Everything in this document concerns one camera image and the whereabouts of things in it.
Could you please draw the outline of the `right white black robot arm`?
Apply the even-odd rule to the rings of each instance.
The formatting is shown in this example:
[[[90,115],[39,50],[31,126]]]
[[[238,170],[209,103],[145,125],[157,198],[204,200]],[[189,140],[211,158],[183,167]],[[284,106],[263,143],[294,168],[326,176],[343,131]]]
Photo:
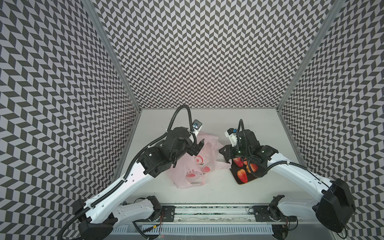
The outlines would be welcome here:
[[[250,130],[230,128],[225,136],[231,143],[219,149],[219,153],[233,165],[232,172],[240,185],[275,172],[311,196],[308,200],[294,200],[286,195],[275,196],[268,206],[272,220],[303,217],[318,220],[338,234],[346,230],[348,221],[356,211],[353,195],[346,182],[317,175],[307,167],[292,162],[277,149],[260,145]]]

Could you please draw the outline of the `black square plate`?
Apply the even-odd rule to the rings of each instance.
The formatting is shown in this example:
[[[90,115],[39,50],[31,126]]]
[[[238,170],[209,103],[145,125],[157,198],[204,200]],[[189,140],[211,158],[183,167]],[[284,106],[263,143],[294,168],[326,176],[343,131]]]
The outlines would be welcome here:
[[[247,184],[258,177],[255,175],[261,175],[263,168],[255,164],[251,164],[251,169],[248,166],[247,158],[235,158],[228,160],[231,164],[230,171],[238,185]]]

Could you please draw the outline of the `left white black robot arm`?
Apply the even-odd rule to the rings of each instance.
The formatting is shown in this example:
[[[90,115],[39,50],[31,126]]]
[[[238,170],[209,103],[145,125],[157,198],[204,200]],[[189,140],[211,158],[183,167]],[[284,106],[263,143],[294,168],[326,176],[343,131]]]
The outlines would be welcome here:
[[[154,221],[160,217],[162,206],[154,196],[136,204],[123,205],[133,192],[159,174],[175,167],[177,161],[189,154],[197,156],[204,141],[197,141],[202,123],[194,121],[190,128],[177,127],[147,144],[130,163],[126,173],[94,197],[77,200],[73,204],[74,217],[58,233],[64,238],[65,231],[79,221],[80,240],[103,240],[114,228],[137,220]]]

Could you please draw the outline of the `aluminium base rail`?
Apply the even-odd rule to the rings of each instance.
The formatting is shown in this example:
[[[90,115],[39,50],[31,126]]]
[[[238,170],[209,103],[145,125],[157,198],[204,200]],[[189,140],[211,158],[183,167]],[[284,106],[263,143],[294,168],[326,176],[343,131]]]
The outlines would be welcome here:
[[[162,206],[156,198],[150,197],[139,202],[118,205],[111,211],[106,205],[96,206],[85,214],[92,224],[124,225],[134,221],[155,222],[245,222],[254,217],[256,222],[284,222],[306,219],[319,222],[331,229],[337,219],[330,211],[310,203],[271,202],[268,205],[178,205]]]

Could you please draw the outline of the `pink plastic bag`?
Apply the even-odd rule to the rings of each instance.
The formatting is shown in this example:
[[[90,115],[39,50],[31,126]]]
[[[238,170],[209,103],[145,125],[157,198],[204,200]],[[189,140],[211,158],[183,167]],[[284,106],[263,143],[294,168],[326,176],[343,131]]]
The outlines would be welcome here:
[[[204,141],[198,155],[185,154],[178,160],[175,168],[168,170],[172,183],[178,189],[203,186],[209,173],[231,168],[231,164],[218,161],[219,149],[223,147],[218,137],[201,132],[197,140]]]

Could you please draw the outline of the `red yellow fake strawberry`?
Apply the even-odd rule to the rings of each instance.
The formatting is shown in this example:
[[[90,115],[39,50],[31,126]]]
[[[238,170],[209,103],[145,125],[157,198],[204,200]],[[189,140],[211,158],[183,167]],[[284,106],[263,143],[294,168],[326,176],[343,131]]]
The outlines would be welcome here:
[[[242,158],[234,158],[233,162],[239,167],[242,168],[244,166],[244,162]]]

